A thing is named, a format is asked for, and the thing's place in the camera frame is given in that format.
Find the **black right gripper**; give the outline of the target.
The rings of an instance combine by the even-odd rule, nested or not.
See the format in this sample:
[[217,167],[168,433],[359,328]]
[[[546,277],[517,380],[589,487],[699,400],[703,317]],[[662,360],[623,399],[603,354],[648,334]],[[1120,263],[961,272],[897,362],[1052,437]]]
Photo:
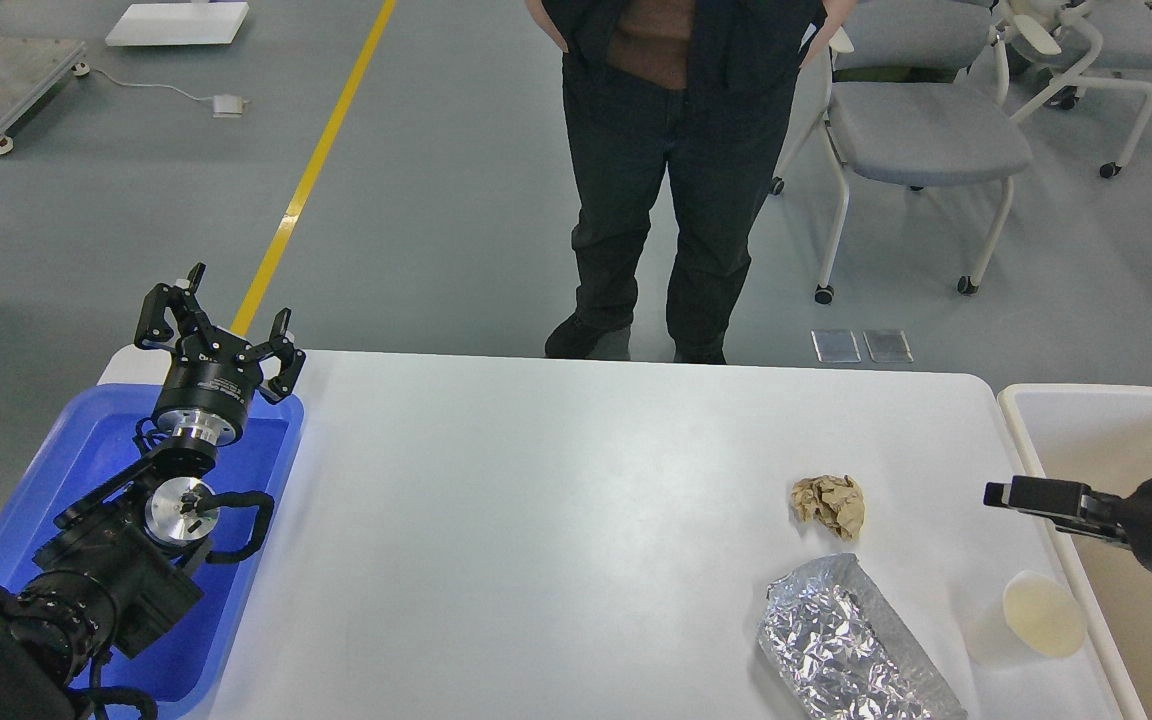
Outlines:
[[983,505],[1048,520],[1064,535],[1128,546],[1152,573],[1152,478],[1121,500],[1079,482],[1014,477],[1009,483],[987,483]]

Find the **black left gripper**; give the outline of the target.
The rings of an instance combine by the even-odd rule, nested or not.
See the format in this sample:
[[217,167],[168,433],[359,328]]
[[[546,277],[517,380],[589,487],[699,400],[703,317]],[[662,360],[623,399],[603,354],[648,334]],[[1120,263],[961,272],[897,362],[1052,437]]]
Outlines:
[[[172,365],[157,397],[152,423],[165,434],[204,427],[212,445],[233,445],[247,429],[255,391],[270,406],[291,397],[305,367],[306,353],[291,336],[291,306],[274,316],[270,336],[251,346],[236,334],[221,334],[197,300],[206,272],[196,263],[184,285],[157,283],[146,293],[134,346],[172,351]],[[276,373],[265,376],[264,361],[278,361]]]

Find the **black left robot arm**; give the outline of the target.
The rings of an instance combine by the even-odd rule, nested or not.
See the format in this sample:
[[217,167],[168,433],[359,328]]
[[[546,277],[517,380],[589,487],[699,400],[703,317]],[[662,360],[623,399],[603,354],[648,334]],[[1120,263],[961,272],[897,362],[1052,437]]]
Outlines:
[[306,354],[288,306],[262,343],[211,323],[197,300],[205,270],[143,301],[134,344],[172,364],[136,437],[141,456],[59,511],[35,579],[0,585],[0,719],[105,719],[115,705],[156,719],[151,694],[105,685],[104,667],[146,651],[200,602],[202,564],[238,564],[268,538],[268,492],[218,492],[205,477],[242,438],[253,397],[291,397]]

